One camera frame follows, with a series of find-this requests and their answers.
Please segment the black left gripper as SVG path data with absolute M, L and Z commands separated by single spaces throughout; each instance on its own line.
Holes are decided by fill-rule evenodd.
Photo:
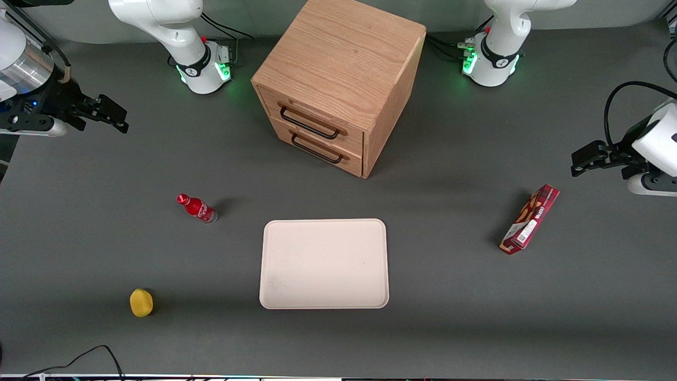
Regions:
M 657 121 L 651 122 L 646 117 L 633 125 L 618 142 L 614 142 L 611 134 L 608 135 L 608 145 L 612 150 L 611 161 L 608 160 L 609 150 L 605 142 L 595 140 L 586 144 L 572 154 L 571 176 L 578 177 L 595 169 L 609 169 L 622 166 L 621 176 L 629 180 L 635 175 L 660 174 L 662 171 L 651 164 L 642 154 L 633 148 L 633 143 L 638 141 L 657 125 Z

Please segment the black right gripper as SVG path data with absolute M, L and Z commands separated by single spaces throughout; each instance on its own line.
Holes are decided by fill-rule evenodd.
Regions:
M 104 94 L 86 96 L 75 80 L 61 84 L 48 79 L 38 89 L 15 94 L 2 101 L 2 132 L 66 132 L 68 127 L 83 131 L 86 119 L 106 123 L 128 133 L 127 111 Z

